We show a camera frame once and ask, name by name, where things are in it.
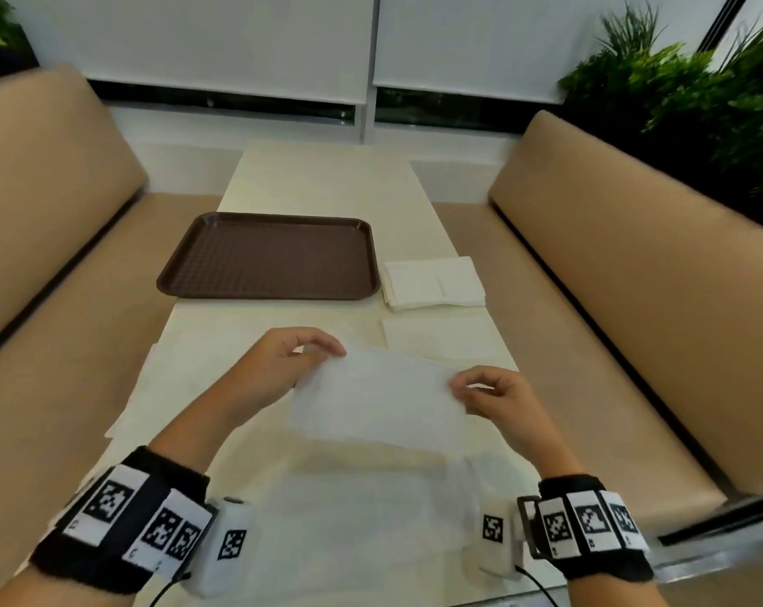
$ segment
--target folded napkin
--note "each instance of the folded napkin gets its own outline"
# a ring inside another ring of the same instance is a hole
[[[457,304],[485,306],[485,290],[470,257],[386,262],[381,287],[394,311]]]

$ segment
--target cable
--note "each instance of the cable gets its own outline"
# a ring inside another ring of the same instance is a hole
[[[525,569],[523,569],[522,567],[519,567],[517,565],[513,565],[513,568],[515,568],[518,573],[522,573],[526,577],[530,578],[530,581],[535,583],[538,586],[538,589],[541,590],[542,592],[544,592],[544,595],[548,598],[549,602],[551,602],[553,607],[559,607],[559,604],[557,602],[553,601],[553,597],[550,596],[550,592],[545,590],[544,586],[541,583],[539,583],[538,580],[533,575],[531,575],[530,573],[528,573],[528,571],[526,571]]]
[[[185,574],[184,574],[182,577],[180,577],[179,579],[177,579],[177,580],[171,580],[171,581],[167,582],[167,583],[164,585],[163,589],[162,589],[162,590],[160,590],[160,592],[158,592],[156,596],[154,596],[154,600],[153,600],[153,601],[151,601],[151,604],[149,605],[149,607],[154,607],[154,605],[156,604],[156,602],[158,602],[158,601],[159,601],[159,600],[160,600],[160,599],[161,599],[161,598],[164,596],[164,593],[165,593],[165,592],[168,592],[169,590],[171,590],[171,588],[173,588],[175,584],[177,584],[177,583],[179,583],[179,582],[181,582],[181,581],[183,581],[183,580],[187,580],[187,579],[190,579],[190,577],[191,577],[191,574],[190,574],[190,573],[185,573]]]

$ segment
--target bench backrest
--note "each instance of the bench backrest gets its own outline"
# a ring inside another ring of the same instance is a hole
[[[145,182],[76,70],[0,79],[0,330]]]
[[[763,228],[544,111],[490,198],[736,487],[763,494]]]

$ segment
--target beige cushion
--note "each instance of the beige cushion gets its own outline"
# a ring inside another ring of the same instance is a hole
[[[491,197],[736,487],[763,494],[763,228],[547,112]]]
[[[559,289],[487,204],[435,204],[517,366],[591,473],[647,532],[725,500]]]
[[[105,449],[174,305],[156,278],[219,201],[145,196],[0,349],[0,585]]]
[[[0,330],[145,181],[76,70],[0,79]]]

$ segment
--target black wristband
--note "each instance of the black wristband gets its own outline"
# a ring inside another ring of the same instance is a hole
[[[98,547],[63,534],[63,530],[93,497],[88,489],[56,523],[30,556],[30,564],[44,575],[73,580],[113,594],[139,592],[153,573],[122,560],[132,542],[157,512],[171,489],[204,506],[210,479],[147,448],[134,450],[123,462],[130,469],[147,473],[148,479],[114,522],[113,532]],[[112,469],[94,482],[100,486]]]
[[[558,498],[563,499],[564,508],[570,520],[575,519],[575,512],[572,510],[569,501],[565,498],[567,494],[605,489],[601,481],[592,475],[568,475],[566,477],[544,479],[539,482],[538,488],[539,494],[544,501]],[[545,535],[540,516],[537,516],[530,526],[531,533],[540,551],[547,553],[548,539]],[[654,579],[654,572],[642,551],[590,551],[583,532],[576,524],[571,524],[571,531],[579,547],[582,548],[582,555],[576,558],[549,560],[554,567],[561,571],[565,579],[577,580],[581,577],[588,577],[598,573],[612,575],[619,580],[634,583],[648,582]]]

